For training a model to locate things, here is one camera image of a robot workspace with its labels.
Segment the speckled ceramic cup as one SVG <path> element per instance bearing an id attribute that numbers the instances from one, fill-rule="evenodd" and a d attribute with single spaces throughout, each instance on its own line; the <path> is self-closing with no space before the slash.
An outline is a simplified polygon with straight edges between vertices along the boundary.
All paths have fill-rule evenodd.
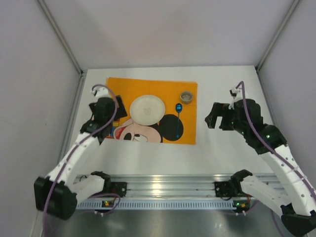
<path id="1" fill-rule="evenodd" d="M 183 104 L 190 104 L 193 101 L 193 93 L 190 91 L 183 91 L 180 93 L 180 100 Z"/>

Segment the blue spoon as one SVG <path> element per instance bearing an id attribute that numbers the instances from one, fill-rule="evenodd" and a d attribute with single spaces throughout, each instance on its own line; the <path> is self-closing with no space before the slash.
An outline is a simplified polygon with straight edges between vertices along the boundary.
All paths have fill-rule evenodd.
<path id="1" fill-rule="evenodd" d="M 176 138 L 180 138 L 180 113 L 182 112 L 182 110 L 183 110 L 183 105 L 181 103 L 177 103 L 175 105 L 175 111 L 177 113 L 177 118 L 178 118 Z"/>

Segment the orange cartoon mouse placemat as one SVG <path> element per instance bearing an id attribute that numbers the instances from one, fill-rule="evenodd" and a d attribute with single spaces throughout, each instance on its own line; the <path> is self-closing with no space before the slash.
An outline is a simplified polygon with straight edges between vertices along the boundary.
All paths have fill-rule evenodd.
<path id="1" fill-rule="evenodd" d="M 114 121 L 112 132 L 108 135 L 109 139 L 196 144 L 198 95 L 196 82 L 107 78 L 106 85 L 113 90 L 115 95 L 121 96 L 127 111 L 127 117 Z M 193 93 L 193 101 L 190 104 L 181 102 L 180 93 L 183 91 Z M 143 126 L 134 122 L 130 117 L 131 103 L 142 95 L 154 95 L 164 102 L 165 115 L 158 123 Z M 178 118 L 175 105 L 177 103 L 183 105 L 183 110 L 180 113 L 180 138 L 176 138 Z"/>

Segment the cream round plate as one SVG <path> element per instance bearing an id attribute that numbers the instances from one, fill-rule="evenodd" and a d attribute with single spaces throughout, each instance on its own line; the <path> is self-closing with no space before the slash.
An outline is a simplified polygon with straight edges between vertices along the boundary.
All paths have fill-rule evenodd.
<path id="1" fill-rule="evenodd" d="M 149 126 L 158 123 L 163 118 L 165 104 L 157 96 L 142 95 L 131 103 L 129 113 L 137 124 Z"/>

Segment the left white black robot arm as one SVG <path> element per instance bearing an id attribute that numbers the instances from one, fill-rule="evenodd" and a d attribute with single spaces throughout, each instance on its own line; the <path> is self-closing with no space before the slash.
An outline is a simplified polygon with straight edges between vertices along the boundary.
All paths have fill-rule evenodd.
<path id="1" fill-rule="evenodd" d="M 101 97 L 89 104 L 91 118 L 82 125 L 75 143 L 57 166 L 46 177 L 34 182 L 36 208 L 47 215 L 68 220 L 78 204 L 91 196 L 109 197 L 111 177 L 93 171 L 82 182 L 75 182 L 84 163 L 113 131 L 113 121 L 126 117 L 122 98 Z"/>

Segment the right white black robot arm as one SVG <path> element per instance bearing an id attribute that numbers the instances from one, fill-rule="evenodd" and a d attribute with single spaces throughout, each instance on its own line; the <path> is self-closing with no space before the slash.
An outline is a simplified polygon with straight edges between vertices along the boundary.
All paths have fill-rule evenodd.
<path id="1" fill-rule="evenodd" d="M 285 228 L 296 237 L 315 230 L 316 191 L 303 175 L 280 130 L 264 123 L 260 105 L 252 99 L 232 105 L 215 102 L 205 118 L 208 128 L 214 129 L 218 117 L 222 119 L 219 128 L 241 134 L 286 191 L 282 194 L 244 169 L 228 180 L 229 196 L 245 194 L 258 199 L 279 216 Z"/>

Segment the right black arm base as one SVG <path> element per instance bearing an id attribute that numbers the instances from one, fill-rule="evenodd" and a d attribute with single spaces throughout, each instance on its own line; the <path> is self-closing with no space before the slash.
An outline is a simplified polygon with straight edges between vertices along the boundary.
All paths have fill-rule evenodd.
<path id="1" fill-rule="evenodd" d="M 253 197 L 245 193 L 241 188 L 241 182 L 233 181 L 216 181 L 214 182 L 215 196 L 224 200 L 232 198 Z"/>

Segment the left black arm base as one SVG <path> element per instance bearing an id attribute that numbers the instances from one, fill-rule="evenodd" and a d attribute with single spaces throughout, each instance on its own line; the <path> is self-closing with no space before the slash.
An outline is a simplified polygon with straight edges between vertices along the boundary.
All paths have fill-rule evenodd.
<path id="1" fill-rule="evenodd" d="M 107 184 L 105 188 L 103 188 L 102 191 L 99 191 L 97 193 L 94 193 L 92 197 L 100 196 L 104 194 L 117 194 L 121 198 L 126 196 L 127 192 L 127 182 L 111 182 L 111 184 Z"/>

